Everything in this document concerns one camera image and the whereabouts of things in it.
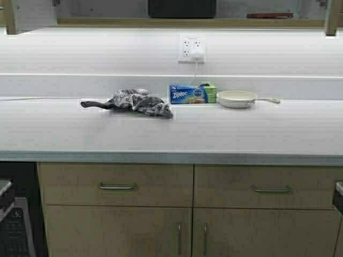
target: ziploc bag box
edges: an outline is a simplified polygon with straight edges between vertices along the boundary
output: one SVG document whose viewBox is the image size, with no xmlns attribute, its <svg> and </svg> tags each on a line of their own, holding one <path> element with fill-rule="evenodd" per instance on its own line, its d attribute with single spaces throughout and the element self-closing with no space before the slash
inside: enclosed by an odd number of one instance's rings
<svg viewBox="0 0 343 257">
<path fill-rule="evenodd" d="M 169 89 L 172 104 L 217 102 L 217 88 L 210 83 L 199 87 L 170 85 Z"/>
</svg>

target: red object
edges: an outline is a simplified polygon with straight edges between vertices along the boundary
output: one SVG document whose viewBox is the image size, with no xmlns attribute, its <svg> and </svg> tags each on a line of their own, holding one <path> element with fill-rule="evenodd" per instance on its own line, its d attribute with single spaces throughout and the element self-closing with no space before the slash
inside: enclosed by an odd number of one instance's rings
<svg viewBox="0 0 343 257">
<path fill-rule="evenodd" d="M 249 19 L 287 19 L 293 18 L 292 12 L 248 13 Z"/>
</svg>

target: pan handle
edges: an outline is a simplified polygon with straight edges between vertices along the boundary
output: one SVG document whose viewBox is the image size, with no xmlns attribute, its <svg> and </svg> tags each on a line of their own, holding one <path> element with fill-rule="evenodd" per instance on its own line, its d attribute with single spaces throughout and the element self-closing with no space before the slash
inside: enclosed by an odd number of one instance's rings
<svg viewBox="0 0 343 257">
<path fill-rule="evenodd" d="M 111 106 L 108 106 L 104 103 L 99 103 L 99 102 L 92 102 L 92 101 L 87 101 L 87 102 L 81 102 L 80 103 L 83 108 L 88 108 L 88 107 L 99 107 L 103 109 L 111 109 Z"/>
<path fill-rule="evenodd" d="M 265 102 L 276 103 L 276 104 L 281 103 L 279 99 L 275 99 L 275 98 L 258 98 L 255 101 L 265 101 Z"/>
</svg>

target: cabinet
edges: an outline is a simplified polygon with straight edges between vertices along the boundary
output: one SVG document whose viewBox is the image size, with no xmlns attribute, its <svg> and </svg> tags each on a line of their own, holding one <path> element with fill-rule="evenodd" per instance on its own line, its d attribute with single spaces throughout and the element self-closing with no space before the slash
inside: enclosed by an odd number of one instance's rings
<svg viewBox="0 0 343 257">
<path fill-rule="evenodd" d="M 190 257 L 190 208 L 48 206 L 53 257 Z"/>
<path fill-rule="evenodd" d="M 338 180 L 342 168 L 196 165 L 194 256 L 334 256 Z"/>
<path fill-rule="evenodd" d="M 39 163 L 38 174 L 50 256 L 343 253 L 343 168 Z"/>
<path fill-rule="evenodd" d="M 50 256 L 190 257 L 193 165 L 40 163 Z"/>
<path fill-rule="evenodd" d="M 199 208 L 194 212 L 193 253 L 216 257 L 331 257 L 339 222 L 340 215 L 329 210 Z"/>
<path fill-rule="evenodd" d="M 5 25 L 3 0 L 0 0 L 0 27 Z"/>
<path fill-rule="evenodd" d="M 213 19 L 153 19 L 148 0 L 6 0 L 9 34 L 49 26 L 114 27 L 323 27 L 327 35 L 342 24 L 342 0 L 217 0 Z M 289 13 L 289 18 L 248 18 L 252 13 Z"/>
</svg>

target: oven door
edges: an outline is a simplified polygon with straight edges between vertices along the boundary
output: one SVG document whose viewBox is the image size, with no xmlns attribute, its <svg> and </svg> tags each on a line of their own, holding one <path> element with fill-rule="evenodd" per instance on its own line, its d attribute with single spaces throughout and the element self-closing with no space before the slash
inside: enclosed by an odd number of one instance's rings
<svg viewBox="0 0 343 257">
<path fill-rule="evenodd" d="M 343 181 L 336 182 L 333 194 L 333 205 L 343 215 Z"/>
<path fill-rule="evenodd" d="M 27 199 L 8 180 L 0 180 L 0 256 L 36 257 Z"/>
</svg>

